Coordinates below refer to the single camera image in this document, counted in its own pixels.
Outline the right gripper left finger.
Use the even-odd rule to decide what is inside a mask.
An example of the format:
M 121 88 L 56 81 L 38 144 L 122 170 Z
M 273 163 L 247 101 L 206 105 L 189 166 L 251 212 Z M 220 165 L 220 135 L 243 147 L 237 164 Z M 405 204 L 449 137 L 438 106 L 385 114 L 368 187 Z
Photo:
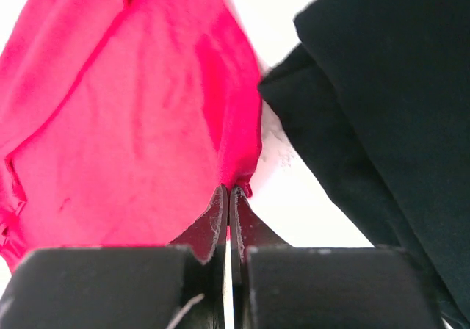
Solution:
M 222 328 L 228 191 L 166 246 L 31 252 L 1 296 L 3 328 Z

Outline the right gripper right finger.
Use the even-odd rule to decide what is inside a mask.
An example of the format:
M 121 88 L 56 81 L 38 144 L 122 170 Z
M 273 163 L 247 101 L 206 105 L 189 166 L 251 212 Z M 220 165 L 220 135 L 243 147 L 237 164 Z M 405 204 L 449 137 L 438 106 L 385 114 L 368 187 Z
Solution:
M 403 250 L 293 247 L 229 202 L 236 328 L 442 328 L 433 289 Z

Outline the red t shirt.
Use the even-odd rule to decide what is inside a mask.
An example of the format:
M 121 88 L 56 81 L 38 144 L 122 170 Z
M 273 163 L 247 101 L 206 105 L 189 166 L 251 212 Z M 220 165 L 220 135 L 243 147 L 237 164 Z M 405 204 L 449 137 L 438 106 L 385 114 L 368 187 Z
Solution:
M 164 245 L 250 194 L 258 62 L 225 0 L 28 0 L 1 54 L 1 257 Z

